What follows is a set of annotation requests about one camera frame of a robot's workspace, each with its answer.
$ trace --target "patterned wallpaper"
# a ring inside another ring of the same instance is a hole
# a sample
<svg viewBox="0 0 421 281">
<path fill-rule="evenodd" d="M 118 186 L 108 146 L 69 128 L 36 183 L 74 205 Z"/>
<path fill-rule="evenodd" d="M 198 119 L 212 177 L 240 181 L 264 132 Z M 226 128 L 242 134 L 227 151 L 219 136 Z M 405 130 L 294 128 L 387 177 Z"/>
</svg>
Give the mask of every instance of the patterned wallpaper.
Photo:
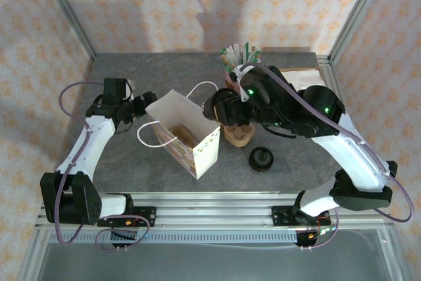
<svg viewBox="0 0 421 281">
<path fill-rule="evenodd" d="M 0 270 L 15 280 L 41 205 L 39 180 L 66 151 L 60 90 L 88 57 L 55 0 L 0 0 Z M 69 91 L 73 109 L 78 90 Z"/>
<path fill-rule="evenodd" d="M 356 0 L 69 0 L 105 52 L 220 51 L 252 41 L 328 54 Z"/>
<path fill-rule="evenodd" d="M 396 225 L 413 276 L 421 276 L 420 21 L 420 0 L 374 0 L 335 66 L 354 123 L 383 158 L 397 161 L 418 210 L 412 223 Z M 392 214 L 406 217 L 394 192 Z"/>
</svg>

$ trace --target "paper bag handle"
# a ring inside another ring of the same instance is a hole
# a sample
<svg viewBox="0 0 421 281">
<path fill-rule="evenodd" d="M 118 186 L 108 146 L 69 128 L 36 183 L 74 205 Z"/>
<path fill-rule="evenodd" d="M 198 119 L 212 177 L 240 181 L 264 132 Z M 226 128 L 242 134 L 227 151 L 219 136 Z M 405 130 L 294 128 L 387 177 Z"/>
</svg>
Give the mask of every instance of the paper bag handle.
<svg viewBox="0 0 421 281">
<path fill-rule="evenodd" d="M 195 91 L 195 89 L 197 88 L 197 87 L 199 87 L 200 85 L 202 85 L 202 84 L 211 84 L 211 85 L 214 85 L 215 86 L 215 88 L 216 88 L 216 90 L 218 91 L 218 86 L 214 83 L 214 82 L 199 82 L 187 95 L 186 95 L 186 98 L 187 99 L 189 99 L 189 97 L 190 97 L 190 95 L 193 93 L 193 91 Z"/>
<path fill-rule="evenodd" d="M 163 144 L 160 144 L 160 145 L 150 145 L 150 144 L 148 144 L 148 143 L 145 143 L 141 138 L 140 138 L 140 135 L 139 135 L 139 132 L 140 132 L 140 130 L 142 129 L 142 128 L 144 128 L 145 126 L 147 126 L 147 125 L 151 125 L 151 124 L 155 124 L 155 123 L 159 123 L 159 121 L 152 121 L 152 122 L 148 122 L 148 123 L 145 123 L 144 125 L 142 125 L 138 130 L 137 130 L 137 139 L 144 145 L 144 146 L 147 146 L 147 147 L 152 147 L 152 148 L 159 148 L 159 147 L 164 147 L 165 145 L 168 145 L 169 143 L 171 143 L 172 141 L 175 141 L 176 139 L 177 139 L 177 137 L 175 137 L 175 138 L 173 138 L 172 140 L 169 140 L 168 142 L 166 142 L 166 143 L 163 143 Z"/>
</svg>

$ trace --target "black cap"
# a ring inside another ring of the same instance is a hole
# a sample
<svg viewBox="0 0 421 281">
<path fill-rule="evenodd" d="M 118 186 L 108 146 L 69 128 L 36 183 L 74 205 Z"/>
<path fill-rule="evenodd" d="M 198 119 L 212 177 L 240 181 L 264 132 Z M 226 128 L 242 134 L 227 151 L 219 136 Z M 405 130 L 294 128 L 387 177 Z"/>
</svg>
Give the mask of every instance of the black cap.
<svg viewBox="0 0 421 281">
<path fill-rule="evenodd" d="M 256 147 L 250 153 L 249 164 L 255 171 L 267 171 L 273 163 L 274 156 L 265 147 Z"/>
</svg>

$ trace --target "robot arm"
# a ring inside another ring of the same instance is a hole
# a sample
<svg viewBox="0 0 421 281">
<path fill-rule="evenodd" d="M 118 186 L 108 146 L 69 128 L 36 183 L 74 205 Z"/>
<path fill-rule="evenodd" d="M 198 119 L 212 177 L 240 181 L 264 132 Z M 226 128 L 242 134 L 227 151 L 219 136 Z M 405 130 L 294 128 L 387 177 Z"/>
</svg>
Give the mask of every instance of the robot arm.
<svg viewBox="0 0 421 281">
<path fill-rule="evenodd" d="M 104 147 L 114 135 L 118 125 L 129 124 L 145 114 L 145 108 L 156 101 L 151 92 L 143 98 L 133 97 L 132 86 L 126 79 L 105 78 L 104 92 L 86 111 L 90 137 L 82 154 L 73 162 L 61 193 L 60 222 L 65 224 L 95 224 L 100 218 L 129 212 L 132 204 L 129 196 L 99 194 L 93 186 L 93 173 Z M 49 222 L 54 222 L 55 199 L 58 183 L 76 153 L 80 150 L 87 133 L 84 126 L 76 144 L 64 162 L 54 173 L 45 173 L 41 179 L 41 192 Z"/>
<path fill-rule="evenodd" d="M 271 66 L 269 70 L 295 91 L 276 67 Z M 269 76 L 257 65 L 237 67 L 232 79 L 239 82 L 240 95 L 230 89 L 218 90 L 203 104 L 203 114 L 225 126 L 256 122 L 265 129 L 284 128 L 297 136 L 310 138 L 341 165 L 343 169 L 330 181 L 298 195 L 295 217 L 303 224 L 313 224 L 314 217 L 338 206 L 354 211 L 389 206 L 392 191 L 386 186 L 387 175 L 396 174 L 397 165 L 373 156 L 367 145 L 361 146 L 364 140 L 335 93 L 323 86 L 295 91 L 338 128 L 312 114 L 272 78 L 273 74 Z M 361 139 L 360 143 L 339 129 L 352 132 Z"/>
</svg>

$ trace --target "floral wallpaper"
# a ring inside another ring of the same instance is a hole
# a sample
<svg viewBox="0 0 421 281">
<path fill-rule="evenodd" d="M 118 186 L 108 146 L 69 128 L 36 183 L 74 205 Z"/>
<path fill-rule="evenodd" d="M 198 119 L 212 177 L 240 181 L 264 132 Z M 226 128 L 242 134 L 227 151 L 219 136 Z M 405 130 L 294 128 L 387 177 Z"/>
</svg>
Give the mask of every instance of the floral wallpaper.
<svg viewBox="0 0 421 281">
<path fill-rule="evenodd" d="M 414 280 L 421 276 L 421 2 L 374 0 L 335 65 L 354 123 L 384 158 L 397 161 L 397 179 L 417 210 L 396 224 Z M 408 207 L 394 188 L 392 214 Z"/>
<path fill-rule="evenodd" d="M 69 1 L 99 53 L 219 51 L 251 41 L 328 54 L 356 0 Z"/>
<path fill-rule="evenodd" d="M 88 57 L 55 0 L 0 0 L 0 270 L 16 280 L 41 205 L 39 180 L 66 151 L 60 90 Z M 72 110 L 78 90 L 64 103 Z"/>
</svg>

